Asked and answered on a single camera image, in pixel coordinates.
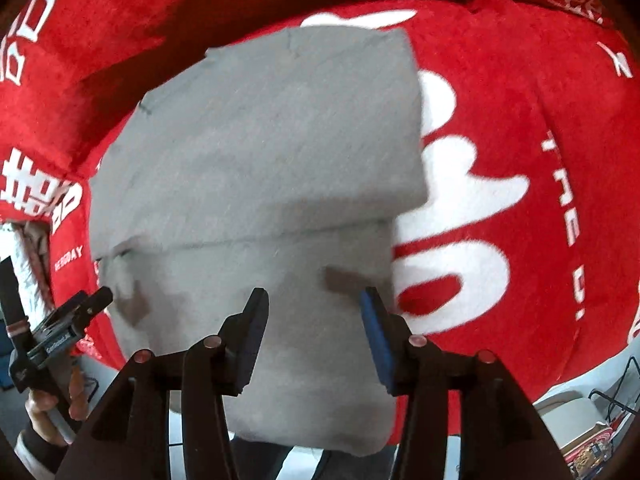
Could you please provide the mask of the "person's left hand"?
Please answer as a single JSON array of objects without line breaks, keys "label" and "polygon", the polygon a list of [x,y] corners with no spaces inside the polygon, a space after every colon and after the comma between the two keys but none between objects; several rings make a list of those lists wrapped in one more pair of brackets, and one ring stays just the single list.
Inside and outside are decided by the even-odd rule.
[{"label": "person's left hand", "polygon": [[[83,422],[89,414],[89,402],[85,390],[85,377],[78,366],[72,367],[68,395],[70,396],[68,409],[70,418]],[[70,440],[60,433],[49,415],[50,411],[54,411],[57,407],[58,398],[51,393],[41,390],[29,391],[25,408],[35,433],[50,444],[66,446],[70,444]]]}]

